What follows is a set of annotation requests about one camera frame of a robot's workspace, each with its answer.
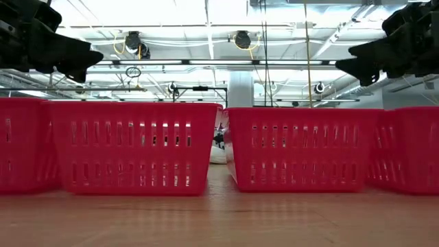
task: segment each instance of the metal rod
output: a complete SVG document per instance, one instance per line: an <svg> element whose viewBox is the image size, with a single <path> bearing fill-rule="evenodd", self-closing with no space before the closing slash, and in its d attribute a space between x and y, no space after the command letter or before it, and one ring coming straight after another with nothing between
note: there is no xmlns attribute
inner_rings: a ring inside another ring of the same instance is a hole
<svg viewBox="0 0 439 247"><path fill-rule="evenodd" d="M18 88L0 88L0 91L48 91L48 92L56 92L56 91L146 91L146 89L115 89L115 88L93 88L93 89L73 89L73 88L56 88L56 89L18 89Z"/></svg>
<svg viewBox="0 0 439 247"><path fill-rule="evenodd" d="M50 99L55 101L80 101L80 100L88 100L88 101L122 101L122 102L172 102L172 99ZM263 102L263 99L256 99L256 102ZM292 102L292 101L302 101L302 102L308 102L308 99L286 99L286 100L280 100L277 99L275 104L279 102ZM313 99L315 102L359 102L359 99ZM180 101L176 102L222 102L220 99L181 99Z"/></svg>
<svg viewBox="0 0 439 247"><path fill-rule="evenodd" d="M303 1L305 7L305 34L307 36L307 65L308 65L308 94L309 94L309 107L313 108L312 92L311 92L311 53L309 50L309 34L308 34L308 13L307 13L307 0Z"/></svg>
<svg viewBox="0 0 439 247"><path fill-rule="evenodd" d="M176 98L176 99L180 99L181 95L183 95L184 93L186 93L187 89L183 90L183 92L181 92L181 94Z"/></svg>
<svg viewBox="0 0 439 247"><path fill-rule="evenodd" d="M189 89L189 90L191 90L191 89L193 89L195 87L195 89L197 89L198 88L198 86L176 86L175 87L175 89ZM206 87L205 89L208 89L208 90L225 90L225 91L227 91L227 88L224 88L224 87L212 87L212 86L208 86L208 87Z"/></svg>
<svg viewBox="0 0 439 247"><path fill-rule="evenodd" d="M215 91L215 95L218 95L220 98L222 98L222 100L224 100L224 101L226 101L226 99L224 99L224 97L222 97L222 95L221 94L219 94L218 92L217 92L217 90L216 89L213 89L214 91Z"/></svg>

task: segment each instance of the red plastic basket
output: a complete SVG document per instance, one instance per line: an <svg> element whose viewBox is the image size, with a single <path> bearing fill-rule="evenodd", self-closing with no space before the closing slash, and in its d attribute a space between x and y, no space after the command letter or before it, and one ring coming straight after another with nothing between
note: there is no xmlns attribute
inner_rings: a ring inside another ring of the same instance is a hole
<svg viewBox="0 0 439 247"><path fill-rule="evenodd" d="M406 193L439 193L439 108L414 107L380 115L368 183Z"/></svg>
<svg viewBox="0 0 439 247"><path fill-rule="evenodd" d="M227 109L229 170L241 191L359 191L378 112Z"/></svg>
<svg viewBox="0 0 439 247"><path fill-rule="evenodd" d="M51 102L67 191L198 195L217 104Z"/></svg>
<svg viewBox="0 0 439 247"><path fill-rule="evenodd" d="M49 113L33 98L0 99L0 192L60 186Z"/></svg>

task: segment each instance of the wooden floor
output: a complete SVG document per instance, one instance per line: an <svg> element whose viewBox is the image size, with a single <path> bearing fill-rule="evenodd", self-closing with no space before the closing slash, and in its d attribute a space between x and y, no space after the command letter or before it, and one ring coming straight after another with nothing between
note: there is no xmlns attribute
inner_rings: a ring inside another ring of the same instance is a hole
<svg viewBox="0 0 439 247"><path fill-rule="evenodd" d="M211 166L202 197L0 196L1 246L439 246L439 196L249 194Z"/></svg>

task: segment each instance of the metal beam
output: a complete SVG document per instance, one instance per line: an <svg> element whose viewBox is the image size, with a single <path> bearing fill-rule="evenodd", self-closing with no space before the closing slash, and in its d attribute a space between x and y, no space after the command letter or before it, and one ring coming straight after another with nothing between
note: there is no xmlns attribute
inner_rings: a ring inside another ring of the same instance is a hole
<svg viewBox="0 0 439 247"><path fill-rule="evenodd" d="M100 91L147 91L142 88L54 88L54 89L20 89L20 88L0 88L0 91L42 91L42 92L58 92L58 91L73 91L73 92L100 92Z"/></svg>
<svg viewBox="0 0 439 247"><path fill-rule="evenodd" d="M320 55L322 55L333 43L335 43L338 38L346 31L349 30L349 28L354 24L353 19L357 18L358 16L361 16L364 12L368 12L369 6L362 6L360 7L351 17L351 19L346 23L341 23L335 32L333 32L324 42L323 45L320 46L319 50L315 52L314 55L312 55L311 59L315 60Z"/></svg>
<svg viewBox="0 0 439 247"><path fill-rule="evenodd" d="M48 84L45 84L44 82L41 82L35 78L27 77L24 73L15 71L14 69L3 69L1 71L5 72L4 76L9 76L12 79L16 78L16 79L19 79L23 82L27 82L28 84L33 84L33 85L37 84L37 85L45 86L45 87L49 86ZM78 97L78 95L72 95L70 93L60 93L60 94L62 94L65 97L70 97L70 98Z"/></svg>
<svg viewBox="0 0 439 247"><path fill-rule="evenodd" d="M206 10L206 27L207 27L207 42L209 43L209 55L211 59L215 59L215 55L213 53L213 42L212 42L212 30L211 30L211 21L209 19L209 0L204 0L204 9Z"/></svg>
<svg viewBox="0 0 439 247"><path fill-rule="evenodd" d="M169 97L169 94L167 94L166 91L161 88L160 84L150 74L145 75L146 78L155 85L155 88L163 95L163 97Z"/></svg>

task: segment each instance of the ceiling fixture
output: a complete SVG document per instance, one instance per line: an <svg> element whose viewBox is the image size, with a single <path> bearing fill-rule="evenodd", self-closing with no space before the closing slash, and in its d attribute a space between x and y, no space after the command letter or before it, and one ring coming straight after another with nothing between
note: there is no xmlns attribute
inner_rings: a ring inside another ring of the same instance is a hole
<svg viewBox="0 0 439 247"><path fill-rule="evenodd" d="M315 87L314 87L314 93L317 94L322 94L324 92L324 84L322 82L319 82Z"/></svg>
<svg viewBox="0 0 439 247"><path fill-rule="evenodd" d="M252 41L247 34L247 31L238 31L235 37L235 44L241 49L248 49Z"/></svg>
<svg viewBox="0 0 439 247"><path fill-rule="evenodd" d="M126 50L129 53L138 56L139 60L151 59L150 48L145 43L142 43L139 35L140 32L138 31L128 33L128 36L126 36L125 39Z"/></svg>

